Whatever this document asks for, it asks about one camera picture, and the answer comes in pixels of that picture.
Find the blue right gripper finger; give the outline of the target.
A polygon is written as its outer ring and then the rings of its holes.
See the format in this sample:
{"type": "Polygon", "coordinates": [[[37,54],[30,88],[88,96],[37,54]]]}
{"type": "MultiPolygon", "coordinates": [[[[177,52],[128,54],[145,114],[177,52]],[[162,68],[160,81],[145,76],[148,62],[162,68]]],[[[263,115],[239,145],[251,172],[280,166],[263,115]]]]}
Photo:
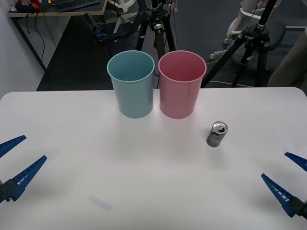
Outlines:
{"type": "Polygon", "coordinates": [[[299,167],[301,167],[305,172],[307,171],[307,159],[289,152],[285,153],[284,155],[290,160],[292,160],[294,163],[296,163],[299,167]]]}
{"type": "Polygon", "coordinates": [[[283,210],[289,217],[293,218],[295,215],[297,215],[307,219],[306,202],[301,201],[296,196],[293,196],[291,193],[287,192],[264,173],[261,175],[261,178],[263,179],[269,190],[276,197],[276,199],[279,201],[283,210]]]}

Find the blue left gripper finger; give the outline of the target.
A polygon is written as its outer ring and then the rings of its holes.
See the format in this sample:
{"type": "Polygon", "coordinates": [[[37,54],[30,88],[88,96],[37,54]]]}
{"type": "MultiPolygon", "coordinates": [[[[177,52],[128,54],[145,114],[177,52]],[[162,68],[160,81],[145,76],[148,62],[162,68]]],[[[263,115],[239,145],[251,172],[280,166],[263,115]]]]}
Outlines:
{"type": "Polygon", "coordinates": [[[13,138],[0,144],[0,158],[26,139],[25,135],[13,138]]]}
{"type": "Polygon", "coordinates": [[[7,180],[0,185],[0,202],[4,200],[16,201],[25,191],[25,188],[43,166],[47,156],[42,156],[40,159],[31,164],[28,168],[17,174],[15,177],[7,180]]]}

